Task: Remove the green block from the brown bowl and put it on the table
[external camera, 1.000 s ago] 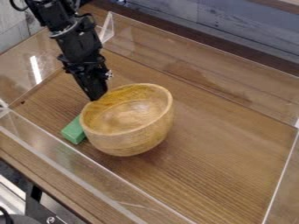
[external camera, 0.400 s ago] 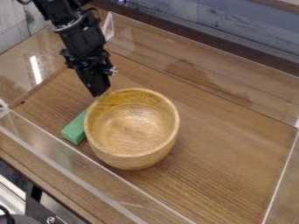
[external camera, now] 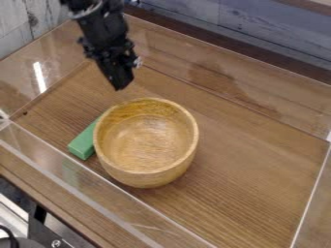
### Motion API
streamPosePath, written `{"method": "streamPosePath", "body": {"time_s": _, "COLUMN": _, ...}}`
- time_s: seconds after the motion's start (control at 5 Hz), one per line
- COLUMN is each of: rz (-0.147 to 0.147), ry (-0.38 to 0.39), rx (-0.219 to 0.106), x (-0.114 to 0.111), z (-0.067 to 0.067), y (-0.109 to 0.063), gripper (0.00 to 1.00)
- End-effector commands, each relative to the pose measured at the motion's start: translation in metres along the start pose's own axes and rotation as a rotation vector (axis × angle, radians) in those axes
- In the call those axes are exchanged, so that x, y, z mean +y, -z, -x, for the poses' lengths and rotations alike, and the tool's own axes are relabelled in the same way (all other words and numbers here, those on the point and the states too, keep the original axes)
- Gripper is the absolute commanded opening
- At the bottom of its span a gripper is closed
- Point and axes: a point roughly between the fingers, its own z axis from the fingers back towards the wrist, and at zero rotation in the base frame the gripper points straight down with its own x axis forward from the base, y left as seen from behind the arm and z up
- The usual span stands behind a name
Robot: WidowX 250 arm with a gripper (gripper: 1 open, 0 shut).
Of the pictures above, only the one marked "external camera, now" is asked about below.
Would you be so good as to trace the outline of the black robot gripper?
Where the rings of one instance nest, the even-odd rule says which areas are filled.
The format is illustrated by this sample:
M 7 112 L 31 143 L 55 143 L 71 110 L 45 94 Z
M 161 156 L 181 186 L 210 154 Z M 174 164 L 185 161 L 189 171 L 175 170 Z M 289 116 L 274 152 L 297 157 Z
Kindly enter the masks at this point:
M 75 14 L 75 20 L 85 34 L 81 42 L 86 55 L 97 60 L 115 90 L 123 90 L 134 81 L 133 69 L 142 65 L 135 44 L 127 36 L 123 7 L 91 6 Z

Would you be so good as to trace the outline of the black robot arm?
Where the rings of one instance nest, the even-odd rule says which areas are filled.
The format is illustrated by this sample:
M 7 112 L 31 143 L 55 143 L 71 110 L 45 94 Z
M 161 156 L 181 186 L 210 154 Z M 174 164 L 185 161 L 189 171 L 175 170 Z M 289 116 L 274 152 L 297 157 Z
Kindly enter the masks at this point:
M 135 79 L 134 69 L 142 65 L 135 43 L 129 38 L 125 0 L 61 0 L 83 36 L 86 57 L 93 59 L 115 90 L 123 90 Z

